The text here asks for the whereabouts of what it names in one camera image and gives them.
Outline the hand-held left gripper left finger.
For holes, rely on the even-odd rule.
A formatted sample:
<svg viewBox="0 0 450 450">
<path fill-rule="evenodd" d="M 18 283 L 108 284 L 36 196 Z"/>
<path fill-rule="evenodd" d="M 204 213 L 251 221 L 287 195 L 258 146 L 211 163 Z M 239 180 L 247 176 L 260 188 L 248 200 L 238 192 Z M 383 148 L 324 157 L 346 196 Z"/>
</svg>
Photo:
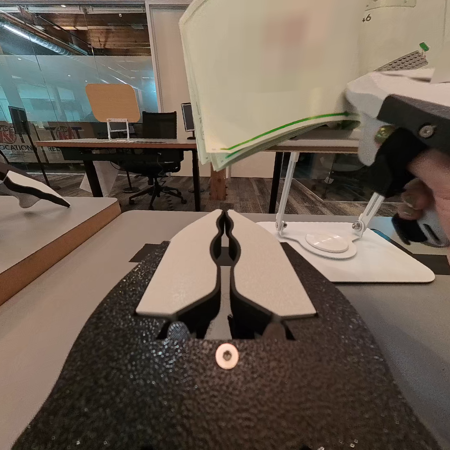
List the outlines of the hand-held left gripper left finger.
<svg viewBox="0 0 450 450">
<path fill-rule="evenodd" d="M 182 322 L 204 338 L 221 306 L 221 254 L 225 212 L 215 210 L 177 233 L 156 268 L 136 314 Z"/>
</svg>

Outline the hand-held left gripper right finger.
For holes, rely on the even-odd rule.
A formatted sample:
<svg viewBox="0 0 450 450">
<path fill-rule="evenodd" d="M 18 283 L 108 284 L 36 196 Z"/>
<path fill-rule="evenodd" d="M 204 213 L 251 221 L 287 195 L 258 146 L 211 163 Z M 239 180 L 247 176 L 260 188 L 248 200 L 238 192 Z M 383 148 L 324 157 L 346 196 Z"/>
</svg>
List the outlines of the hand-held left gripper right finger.
<svg viewBox="0 0 450 450">
<path fill-rule="evenodd" d="M 271 325 L 286 335 L 287 321 L 317 315 L 278 239 L 233 210 L 225 213 L 225 232 L 232 262 L 228 316 L 232 338 L 254 339 Z"/>
</svg>

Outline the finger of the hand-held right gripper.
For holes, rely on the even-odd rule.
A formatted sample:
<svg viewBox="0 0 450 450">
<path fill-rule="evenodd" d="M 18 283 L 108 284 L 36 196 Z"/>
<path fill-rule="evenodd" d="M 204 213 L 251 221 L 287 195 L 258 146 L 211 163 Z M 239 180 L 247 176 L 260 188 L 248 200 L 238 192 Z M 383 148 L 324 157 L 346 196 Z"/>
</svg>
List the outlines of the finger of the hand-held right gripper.
<svg viewBox="0 0 450 450">
<path fill-rule="evenodd" d="M 346 99 L 356 108 L 361 120 L 358 157 L 371 166 L 387 138 L 389 129 L 405 127 L 414 131 L 419 121 L 427 121 L 426 94 L 435 69 L 374 71 L 346 87 Z"/>
</svg>

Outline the brick instruction booklet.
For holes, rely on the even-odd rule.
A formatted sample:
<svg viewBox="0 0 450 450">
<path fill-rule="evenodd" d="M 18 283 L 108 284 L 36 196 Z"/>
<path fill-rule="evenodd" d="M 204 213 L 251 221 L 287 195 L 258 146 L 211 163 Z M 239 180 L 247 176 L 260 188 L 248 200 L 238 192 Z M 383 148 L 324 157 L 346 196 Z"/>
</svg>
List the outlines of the brick instruction booklet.
<svg viewBox="0 0 450 450">
<path fill-rule="evenodd" d="M 179 28 L 200 161 L 218 171 L 361 121 L 347 84 L 411 53 L 435 66 L 449 1 L 200 0 Z"/>
</svg>

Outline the black desk leg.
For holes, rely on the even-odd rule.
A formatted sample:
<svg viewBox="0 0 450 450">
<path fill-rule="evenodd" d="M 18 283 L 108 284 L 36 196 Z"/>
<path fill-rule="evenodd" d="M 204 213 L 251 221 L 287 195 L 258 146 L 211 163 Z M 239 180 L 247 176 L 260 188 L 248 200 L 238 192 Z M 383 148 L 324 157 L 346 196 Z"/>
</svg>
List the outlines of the black desk leg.
<svg viewBox="0 0 450 450">
<path fill-rule="evenodd" d="M 270 201 L 269 201 L 269 214 L 274 214 L 276 211 L 277 198 L 278 198 L 278 189 L 281 178 L 282 166 L 283 166 L 283 152 L 276 152 L 274 159 L 274 167 L 273 167 L 273 175 L 272 175 L 272 184 L 270 191 Z"/>
</svg>

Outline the wooden top background desk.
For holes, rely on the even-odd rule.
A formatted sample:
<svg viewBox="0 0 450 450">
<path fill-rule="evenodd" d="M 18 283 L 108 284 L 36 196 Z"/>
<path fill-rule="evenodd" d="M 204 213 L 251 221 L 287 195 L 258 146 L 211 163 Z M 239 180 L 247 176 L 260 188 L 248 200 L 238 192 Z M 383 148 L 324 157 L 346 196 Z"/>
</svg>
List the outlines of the wooden top background desk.
<svg viewBox="0 0 450 450">
<path fill-rule="evenodd" d="M 195 211 L 201 211 L 199 158 L 195 140 L 189 139 L 137 139 L 118 142 L 116 139 L 63 139 L 35 141 L 38 147 L 55 147 L 61 150 L 66 161 L 83 161 L 92 195 L 103 197 L 94 161 L 149 160 L 155 149 L 179 149 L 192 152 L 192 172 Z"/>
</svg>

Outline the person's right hand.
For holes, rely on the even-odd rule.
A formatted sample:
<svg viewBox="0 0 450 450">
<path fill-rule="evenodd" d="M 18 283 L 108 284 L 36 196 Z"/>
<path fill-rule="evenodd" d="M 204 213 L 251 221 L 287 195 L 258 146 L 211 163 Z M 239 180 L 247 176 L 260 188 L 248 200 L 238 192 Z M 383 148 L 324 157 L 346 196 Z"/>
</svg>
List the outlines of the person's right hand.
<svg viewBox="0 0 450 450">
<path fill-rule="evenodd" d="M 398 215 L 418 220 L 434 207 L 442 229 L 450 234 L 450 158 L 435 149 L 418 155 L 409 165 L 413 180 L 404 186 Z"/>
</svg>

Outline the white base book stand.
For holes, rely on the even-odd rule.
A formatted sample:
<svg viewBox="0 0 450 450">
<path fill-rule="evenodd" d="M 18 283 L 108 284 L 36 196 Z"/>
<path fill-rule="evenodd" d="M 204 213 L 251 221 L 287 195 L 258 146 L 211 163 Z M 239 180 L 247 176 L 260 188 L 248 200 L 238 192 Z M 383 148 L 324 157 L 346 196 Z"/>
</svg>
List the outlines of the white base book stand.
<svg viewBox="0 0 450 450">
<path fill-rule="evenodd" d="M 429 283 L 435 274 L 404 250 L 369 228 L 386 197 L 399 188 L 389 182 L 377 187 L 366 208 L 349 222 L 285 222 L 287 204 L 299 152 L 292 152 L 273 235 L 295 250 L 327 279 L 335 283 Z"/>
</svg>

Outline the black wheeled office chair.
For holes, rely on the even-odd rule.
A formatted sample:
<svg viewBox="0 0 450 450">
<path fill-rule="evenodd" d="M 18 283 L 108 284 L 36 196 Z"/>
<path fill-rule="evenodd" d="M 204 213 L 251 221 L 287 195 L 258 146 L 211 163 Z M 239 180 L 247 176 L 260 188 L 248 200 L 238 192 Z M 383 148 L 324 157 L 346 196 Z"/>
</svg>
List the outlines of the black wheeled office chair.
<svg viewBox="0 0 450 450">
<path fill-rule="evenodd" d="M 143 112 L 143 138 L 144 139 L 177 139 L 177 114 Z M 182 204 L 186 204 L 181 192 L 177 188 L 166 186 L 159 181 L 169 173 L 177 173 L 181 170 L 184 160 L 184 152 L 179 149 L 155 149 L 145 161 L 126 160 L 118 162 L 121 170 L 144 176 L 148 179 L 149 188 L 129 197 L 129 204 L 135 203 L 134 199 L 145 194 L 151 194 L 149 210 L 154 210 L 154 201 L 161 194 L 168 194 L 179 198 Z"/>
</svg>

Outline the small dark monitor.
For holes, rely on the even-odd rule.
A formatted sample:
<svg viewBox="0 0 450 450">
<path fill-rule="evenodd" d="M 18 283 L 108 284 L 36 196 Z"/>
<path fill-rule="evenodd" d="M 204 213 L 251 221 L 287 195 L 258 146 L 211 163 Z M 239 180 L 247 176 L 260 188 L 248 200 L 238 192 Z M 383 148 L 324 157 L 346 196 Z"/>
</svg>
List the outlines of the small dark monitor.
<svg viewBox="0 0 450 450">
<path fill-rule="evenodd" d="M 186 132 L 190 132 L 192 135 L 187 139 L 195 140 L 195 128 L 194 128 L 194 120 L 193 120 L 193 110 L 191 103 L 182 103 L 181 110 L 183 115 L 184 129 Z"/>
</svg>

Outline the spare grey finger part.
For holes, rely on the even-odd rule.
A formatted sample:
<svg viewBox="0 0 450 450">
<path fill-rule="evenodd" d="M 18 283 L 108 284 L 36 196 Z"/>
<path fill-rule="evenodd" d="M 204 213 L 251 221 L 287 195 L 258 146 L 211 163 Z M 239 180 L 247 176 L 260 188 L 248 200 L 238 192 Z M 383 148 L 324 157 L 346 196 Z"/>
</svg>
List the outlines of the spare grey finger part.
<svg viewBox="0 0 450 450">
<path fill-rule="evenodd" d="M 71 206 L 70 202 L 47 184 L 3 162 L 0 163 L 0 192 L 2 195 L 15 197 L 20 208 L 23 209 L 32 207 L 39 200 L 46 200 L 67 208 Z"/>
</svg>

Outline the empty wooden book stand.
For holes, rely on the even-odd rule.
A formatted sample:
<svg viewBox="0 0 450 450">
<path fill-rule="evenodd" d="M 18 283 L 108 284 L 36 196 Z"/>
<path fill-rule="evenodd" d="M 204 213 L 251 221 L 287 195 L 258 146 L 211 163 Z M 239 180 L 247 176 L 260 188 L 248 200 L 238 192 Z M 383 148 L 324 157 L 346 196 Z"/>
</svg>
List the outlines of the empty wooden book stand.
<svg viewBox="0 0 450 450">
<path fill-rule="evenodd" d="M 107 126 L 108 140 L 114 140 L 114 132 L 125 132 L 126 138 L 116 141 L 129 142 L 130 124 L 141 118 L 134 88 L 128 84 L 88 83 L 85 90 L 95 119 Z"/>
</svg>

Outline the dark screen on floor stand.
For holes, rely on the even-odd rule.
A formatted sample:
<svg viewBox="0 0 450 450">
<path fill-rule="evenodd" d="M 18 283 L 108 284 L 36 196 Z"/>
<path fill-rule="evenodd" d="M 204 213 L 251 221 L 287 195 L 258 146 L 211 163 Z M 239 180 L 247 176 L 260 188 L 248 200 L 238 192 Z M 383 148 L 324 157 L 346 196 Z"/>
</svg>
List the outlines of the dark screen on floor stand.
<svg viewBox="0 0 450 450">
<path fill-rule="evenodd" d="M 44 177 L 45 183 L 47 184 L 48 187 L 51 187 L 50 182 L 47 177 L 47 174 L 45 172 L 44 166 L 43 166 L 40 156 L 38 154 L 37 148 L 31 138 L 30 127 L 28 124 L 25 109 L 19 108 L 19 107 L 13 107 L 13 106 L 9 106 L 8 109 L 9 109 L 9 113 L 10 113 L 10 116 L 12 119 L 12 124 L 13 124 L 15 133 L 19 134 L 19 135 L 26 135 L 28 137 L 30 144 L 31 144 L 32 151 L 36 157 L 37 163 L 38 163 L 40 170 L 42 172 L 42 175 Z"/>
</svg>

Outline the wooden post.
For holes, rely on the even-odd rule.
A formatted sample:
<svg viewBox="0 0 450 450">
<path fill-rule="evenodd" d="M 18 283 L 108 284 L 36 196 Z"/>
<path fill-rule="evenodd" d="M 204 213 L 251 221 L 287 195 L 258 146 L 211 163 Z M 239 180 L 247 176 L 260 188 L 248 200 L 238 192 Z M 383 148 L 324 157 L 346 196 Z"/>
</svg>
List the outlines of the wooden post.
<svg viewBox="0 0 450 450">
<path fill-rule="evenodd" d="M 211 166 L 210 178 L 210 199 L 224 202 L 228 196 L 228 180 L 231 177 L 232 168 L 226 167 L 220 171 L 215 171 Z"/>
</svg>

